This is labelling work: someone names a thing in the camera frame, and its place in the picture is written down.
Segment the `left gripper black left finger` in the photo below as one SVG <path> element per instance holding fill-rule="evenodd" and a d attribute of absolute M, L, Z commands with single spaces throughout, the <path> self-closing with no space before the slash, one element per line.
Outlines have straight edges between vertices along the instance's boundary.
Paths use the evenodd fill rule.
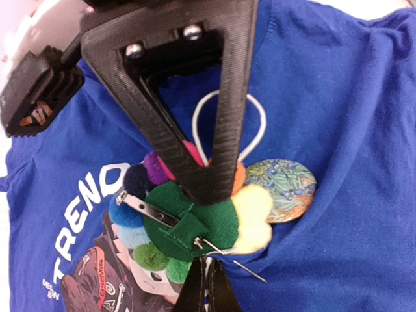
<path fill-rule="evenodd" d="M 205 311 L 205 267 L 204 257 L 193 260 L 173 312 Z"/>

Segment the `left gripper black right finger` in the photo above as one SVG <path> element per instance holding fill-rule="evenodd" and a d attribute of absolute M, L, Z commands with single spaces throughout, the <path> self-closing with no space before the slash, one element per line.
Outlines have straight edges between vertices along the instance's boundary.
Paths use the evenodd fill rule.
<path fill-rule="evenodd" d="M 207 290 L 209 312 L 242 312 L 223 264 L 218 259 L 213 259 L 209 265 Z"/>

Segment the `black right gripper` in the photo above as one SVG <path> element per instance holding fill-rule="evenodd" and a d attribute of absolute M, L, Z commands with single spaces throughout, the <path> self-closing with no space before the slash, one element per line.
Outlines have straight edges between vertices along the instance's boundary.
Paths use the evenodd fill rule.
<path fill-rule="evenodd" d="M 254 51 L 257 1 L 88 1 L 84 59 L 200 205 L 231 196 Z M 208 112 L 211 162 L 185 146 L 198 96 Z"/>

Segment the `silver round brooch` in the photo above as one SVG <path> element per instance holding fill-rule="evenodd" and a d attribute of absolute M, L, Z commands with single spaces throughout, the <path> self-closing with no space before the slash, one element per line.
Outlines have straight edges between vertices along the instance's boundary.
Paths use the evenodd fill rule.
<path fill-rule="evenodd" d="M 306 213 L 317 190 L 312 172 L 299 162 L 287 159 L 265 159 L 249 165 L 246 184 L 254 184 L 269 191 L 273 199 L 267 222 L 291 222 Z"/>

